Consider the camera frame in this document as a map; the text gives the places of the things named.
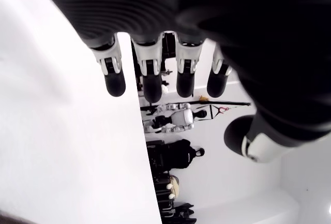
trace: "white robot body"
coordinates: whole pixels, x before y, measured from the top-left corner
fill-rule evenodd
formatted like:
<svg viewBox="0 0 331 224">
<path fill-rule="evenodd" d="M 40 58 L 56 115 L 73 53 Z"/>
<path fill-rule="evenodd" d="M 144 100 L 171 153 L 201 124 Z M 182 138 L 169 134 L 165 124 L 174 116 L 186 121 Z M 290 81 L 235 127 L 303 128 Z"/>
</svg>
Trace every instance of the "white robot body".
<svg viewBox="0 0 331 224">
<path fill-rule="evenodd" d="M 171 121 L 172 124 L 175 126 L 186 126 L 193 124 L 194 119 L 193 119 L 192 110 L 184 109 L 174 112 L 171 115 Z"/>
</svg>

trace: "white surface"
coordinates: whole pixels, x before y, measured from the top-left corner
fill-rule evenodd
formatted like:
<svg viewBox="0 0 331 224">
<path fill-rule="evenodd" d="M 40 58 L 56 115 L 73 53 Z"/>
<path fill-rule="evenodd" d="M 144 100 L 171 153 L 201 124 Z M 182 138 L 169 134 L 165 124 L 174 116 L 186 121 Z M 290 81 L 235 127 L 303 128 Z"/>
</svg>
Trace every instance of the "white surface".
<svg viewBox="0 0 331 224">
<path fill-rule="evenodd" d="M 206 96 L 203 90 L 195 92 L 195 100 L 200 94 Z M 173 94 L 171 102 L 178 100 Z M 218 100 L 250 101 L 239 84 L 228 85 Z M 188 139 L 193 147 L 203 147 L 206 151 L 203 157 L 195 158 L 188 168 L 171 171 L 180 180 L 178 201 L 194 204 L 198 214 L 201 208 L 217 206 L 278 187 L 279 159 L 265 165 L 254 163 L 229 150 L 223 140 L 224 131 L 232 120 L 254 112 L 254 107 L 235 108 L 218 115 L 214 120 L 195 122 L 193 130 L 173 136 L 146 135 L 149 140 L 164 139 L 167 142 Z"/>
<path fill-rule="evenodd" d="M 295 224 L 298 204 L 284 190 L 261 194 L 198 210 L 207 224 Z"/>
<path fill-rule="evenodd" d="M 126 92 L 113 98 L 49 0 L 0 9 L 0 210 L 40 224 L 161 223 L 129 36 L 118 35 Z"/>
<path fill-rule="evenodd" d="M 331 136 L 288 153 L 281 185 L 300 204 L 298 224 L 329 224 L 331 215 Z"/>
</svg>

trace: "robotic hand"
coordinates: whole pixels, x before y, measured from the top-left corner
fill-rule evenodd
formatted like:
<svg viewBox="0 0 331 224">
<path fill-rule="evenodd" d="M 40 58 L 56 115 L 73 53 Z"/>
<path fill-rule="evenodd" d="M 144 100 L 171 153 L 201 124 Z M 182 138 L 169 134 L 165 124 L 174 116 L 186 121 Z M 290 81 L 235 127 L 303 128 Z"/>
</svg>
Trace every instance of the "robotic hand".
<svg viewBox="0 0 331 224">
<path fill-rule="evenodd" d="M 233 151 L 253 161 L 270 161 L 331 131 L 328 0 L 53 1 L 93 50 L 113 96 L 125 91 L 116 33 L 131 35 L 146 97 L 156 102 L 161 94 L 160 34 L 172 30 L 177 33 L 181 96 L 191 94 L 201 44 L 210 38 L 219 47 L 208 93 L 222 94 L 233 67 L 253 99 L 256 115 L 234 120 L 225 132 Z M 179 129 L 191 124 L 186 121 Z"/>
</svg>

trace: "black fingertip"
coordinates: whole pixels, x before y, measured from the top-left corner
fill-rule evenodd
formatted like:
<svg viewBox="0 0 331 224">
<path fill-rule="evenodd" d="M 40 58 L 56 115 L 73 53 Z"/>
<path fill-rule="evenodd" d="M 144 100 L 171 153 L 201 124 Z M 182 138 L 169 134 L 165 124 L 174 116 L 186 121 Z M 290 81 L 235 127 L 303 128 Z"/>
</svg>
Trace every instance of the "black fingertip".
<svg viewBox="0 0 331 224">
<path fill-rule="evenodd" d="M 244 136 L 248 133 L 252 124 L 254 115 L 245 115 L 231 122 L 225 130 L 224 142 L 226 146 L 238 153 L 242 154 L 242 143 Z"/>
<path fill-rule="evenodd" d="M 162 78 L 159 75 L 143 76 L 144 96 L 150 103 L 156 103 L 162 96 Z"/>
<path fill-rule="evenodd" d="M 177 92 L 181 97 L 189 97 L 194 91 L 194 73 L 177 73 Z"/>
<path fill-rule="evenodd" d="M 104 76 L 106 88 L 110 95 L 119 97 L 124 94 L 126 89 L 123 70 L 120 73 L 109 73 Z"/>
<path fill-rule="evenodd" d="M 228 76 L 221 73 L 215 74 L 213 69 L 211 69 L 207 83 L 208 94 L 214 98 L 220 97 L 225 91 L 227 81 Z"/>
</svg>

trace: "humanoid robot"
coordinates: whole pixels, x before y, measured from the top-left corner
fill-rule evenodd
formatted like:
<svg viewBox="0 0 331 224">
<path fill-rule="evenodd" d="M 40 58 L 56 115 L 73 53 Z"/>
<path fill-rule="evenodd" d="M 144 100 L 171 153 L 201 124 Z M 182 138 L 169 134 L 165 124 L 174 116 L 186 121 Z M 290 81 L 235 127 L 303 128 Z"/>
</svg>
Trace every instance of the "humanoid robot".
<svg viewBox="0 0 331 224">
<path fill-rule="evenodd" d="M 167 111 L 172 112 L 169 117 L 159 115 Z M 169 133 L 190 130 L 194 127 L 194 119 L 205 118 L 207 116 L 207 111 L 200 110 L 198 112 L 193 112 L 189 103 L 169 103 L 159 105 L 155 114 L 157 116 L 154 119 L 143 121 L 145 133 Z"/>
</svg>

